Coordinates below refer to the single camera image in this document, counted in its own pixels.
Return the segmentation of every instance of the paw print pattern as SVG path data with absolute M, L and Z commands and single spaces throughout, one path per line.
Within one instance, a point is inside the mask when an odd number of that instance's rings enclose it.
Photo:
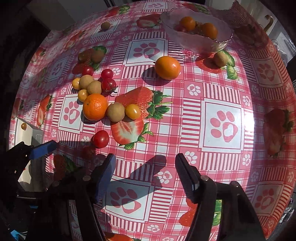
M 64 95 L 66 93 L 66 91 L 67 91 L 67 88 L 63 87 L 62 90 L 61 90 L 61 94 Z
M 257 70 L 259 71 L 261 78 L 269 79 L 270 82 L 274 80 L 275 71 L 271 69 L 269 64 L 259 64 Z
M 259 94 L 259 89 L 256 85 L 251 85 L 251 90 L 254 93 L 254 95 Z
M 238 131 L 238 127 L 233 124 L 234 116 L 230 111 L 226 112 L 226 115 L 223 111 L 219 110 L 217 112 L 217 118 L 211 118 L 210 123 L 213 127 L 219 129 L 211 129 L 211 134 L 215 138 L 220 138 L 223 135 L 223 139 L 225 142 L 230 142 Z
M 135 52 L 133 56 L 136 58 L 139 58 L 143 55 L 145 58 L 151 58 L 160 52 L 160 50 L 156 48 L 155 43 L 141 44 L 140 48 L 134 48 L 133 50 Z
M 125 191 L 123 188 L 118 187 L 116 192 L 110 192 L 110 196 L 112 198 L 111 204 L 116 208 L 122 208 L 125 213 L 133 213 L 141 207 L 141 203 L 135 200 L 138 195 L 132 189 Z
M 29 75 L 24 74 L 23 78 L 22 78 L 22 84 L 26 85 L 29 82 Z
M 122 38 L 123 41 L 127 41 L 127 40 L 130 40 L 130 39 L 131 39 L 131 36 L 124 36 L 124 37 Z
M 292 86 L 291 86 L 290 82 L 287 82 L 287 84 L 286 84 L 286 91 L 287 92 L 291 92 L 292 91 Z
M 89 144 L 89 142 L 90 142 L 90 138 L 89 137 L 84 136 L 83 138 L 81 138 L 81 144 L 83 146 L 87 146 Z
M 251 100 L 250 100 L 250 98 L 248 96 L 243 96 L 242 101 L 244 102 L 244 104 L 246 106 L 250 106 Z
M 114 75 L 119 75 L 121 70 L 119 68 L 113 68 L 112 71 Z
M 153 7 L 153 8 L 159 8 L 159 7 L 162 7 L 163 5 L 161 3 L 152 3 L 152 4 L 149 4 L 148 7 Z
M 257 181 L 259 178 L 259 173 L 258 172 L 253 172 L 252 175 L 251 175 L 251 182 L 255 182 Z
M 162 241 L 174 241 L 174 239 L 173 238 L 166 237 L 166 238 L 162 239 Z
M 152 231 L 153 233 L 156 233 L 156 232 L 158 232 L 160 229 L 159 229 L 159 226 L 158 226 L 158 225 L 153 225 L 153 224 L 151 224 L 150 226 L 147 227 L 147 230 L 148 230 L 148 231 Z
M 159 179 L 160 183 L 168 184 L 170 182 L 170 179 L 173 178 L 173 176 L 169 171 L 165 171 L 165 172 L 160 171 L 157 174 L 158 174 L 157 178 Z
M 70 124 L 73 124 L 74 121 L 78 118 L 78 116 L 80 115 L 79 110 L 77 110 L 77 108 L 79 107 L 79 104 L 77 103 L 77 101 L 75 101 L 73 103 L 73 101 L 71 101 L 69 103 L 69 106 L 66 107 L 64 109 L 64 112 L 66 113 L 63 118 L 65 121 L 69 120 Z
M 197 156 L 194 155 L 194 152 L 187 151 L 185 152 L 185 158 L 189 161 L 189 164 L 196 164 Z
M 121 34 L 121 31 L 116 31 L 113 35 L 114 35 L 114 36 L 117 36 L 117 35 L 119 35 L 119 34 Z
M 200 87 L 199 86 L 194 86 L 194 84 L 191 84 L 187 87 L 187 90 L 189 90 L 190 95 L 195 95 L 198 96 L 200 94 Z
M 246 52 L 243 49 L 239 49 L 239 53 L 242 55 L 246 55 Z
M 56 137 L 57 136 L 57 130 L 56 129 L 52 129 L 52 137 Z
M 245 154 L 245 156 L 242 158 L 242 164 L 244 166 L 248 166 L 251 163 L 250 154 Z
M 288 182 L 292 182 L 294 180 L 294 172 L 289 172 L 287 176 Z
M 255 203 L 255 208 L 261 208 L 261 210 L 266 209 L 267 207 L 269 207 L 273 202 L 274 202 L 274 190 L 273 188 L 265 189 L 262 192 L 262 195 L 259 195 L 256 198 L 257 203 Z
M 57 75 L 61 71 L 61 69 L 62 69 L 62 63 L 60 62 L 54 67 L 54 69 L 52 70 L 52 74 Z
M 272 228 L 274 226 L 274 220 L 269 220 L 268 225 L 269 228 Z
M 15 141 L 15 136 L 14 136 L 14 134 L 10 134 L 10 135 L 9 135 L 9 138 L 8 138 L 8 143 L 9 143 L 9 145 L 14 144 L 14 141 Z

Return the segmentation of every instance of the blue gripper pad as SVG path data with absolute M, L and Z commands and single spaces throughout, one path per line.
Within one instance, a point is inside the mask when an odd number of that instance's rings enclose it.
M 103 198 L 103 196 L 105 195 L 105 193 L 109 187 L 112 175 L 115 171 L 115 165 L 116 165 L 115 155 L 109 154 L 106 157 L 103 164 L 100 166 L 102 168 L 102 177 L 96 185 L 95 199 L 96 199 L 97 203 L 100 199 Z

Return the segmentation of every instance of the kiwi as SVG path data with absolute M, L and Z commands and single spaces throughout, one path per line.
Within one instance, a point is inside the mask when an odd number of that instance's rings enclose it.
M 102 30 L 108 30 L 110 28 L 111 24 L 109 22 L 104 22 L 101 24 Z
M 106 115 L 112 122 L 119 122 L 125 116 L 124 106 L 119 102 L 110 104 L 106 110 Z
M 101 50 L 95 50 L 92 54 L 91 54 L 91 60 L 97 64 L 100 63 L 103 58 L 104 58 L 104 53 Z
M 87 92 L 91 95 L 91 94 L 100 94 L 102 93 L 102 89 L 101 89 L 101 82 L 95 80 L 93 82 L 91 82 L 88 87 L 87 87 Z
M 91 75 L 86 74 L 80 78 L 79 86 L 81 89 L 86 90 L 88 85 L 93 81 L 94 81 L 94 78 Z
M 224 52 L 217 52 L 215 53 L 213 60 L 215 62 L 215 64 L 221 68 L 225 65 L 227 65 L 228 62 L 228 56 L 224 53 Z

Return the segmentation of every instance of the tablecloth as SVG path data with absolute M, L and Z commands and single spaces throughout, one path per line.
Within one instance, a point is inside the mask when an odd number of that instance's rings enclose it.
M 230 10 L 215 10 L 184 1 L 139 1 L 124 11 L 93 13 L 64 31 L 51 31 L 44 39 L 21 81 L 14 111 L 17 117 L 37 126 L 40 100 L 52 95 L 52 106 L 41 125 L 44 140 L 59 142 L 54 154 L 63 154 L 90 173 L 104 156 L 114 153 L 117 166 L 104 199 L 96 205 L 102 228 L 144 240 L 182 241 L 189 227 L 180 218 L 192 210 L 186 202 L 174 167 L 175 156 L 183 153 L 190 165 L 217 182 L 238 181 L 259 217 L 266 237 L 279 221 L 295 185 L 295 132 L 285 135 L 287 147 L 278 157 L 269 157 L 264 146 L 263 116 L 274 108 L 290 111 L 295 119 L 295 93 L 285 66 L 274 45 L 256 21 L 234 2 Z M 214 69 L 199 56 L 175 44 L 161 24 L 141 28 L 137 20 L 151 13 L 187 7 L 223 19 L 234 30 L 224 49 L 232 63 Z M 107 31 L 101 23 L 112 25 Z M 241 27 L 251 34 L 241 34 Z M 158 91 L 168 111 L 160 117 L 144 119 L 144 135 L 131 150 L 118 146 L 108 119 L 92 122 L 82 115 L 77 91 L 72 89 L 72 73 L 77 55 L 103 45 L 107 53 L 95 71 L 110 68 L 118 94 L 114 101 L 138 87 Z M 159 80 L 153 70 L 155 59 L 176 58 L 180 75 L 172 81 Z M 15 123 L 9 130 L 9 147 L 14 146 Z M 110 136 L 107 147 L 96 149 L 87 160 L 80 155 L 99 130 Z M 46 173 L 54 172 L 53 155 L 46 159 Z M 72 203 L 72 229 L 80 231 Z M 218 223 L 210 240 L 215 240 Z

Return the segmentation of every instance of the screw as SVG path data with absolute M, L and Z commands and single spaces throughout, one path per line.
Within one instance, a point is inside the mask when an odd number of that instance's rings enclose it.
M 90 179 L 91 179 L 91 176 L 89 176 L 89 175 L 86 175 L 82 178 L 82 180 L 85 182 L 89 181 Z
M 52 183 L 52 186 L 53 187 L 57 187 L 59 185 L 59 181 L 54 181 L 53 183 Z
M 200 176 L 200 178 L 204 181 L 207 181 L 209 179 L 209 177 L 206 175 L 202 175 L 202 176 Z

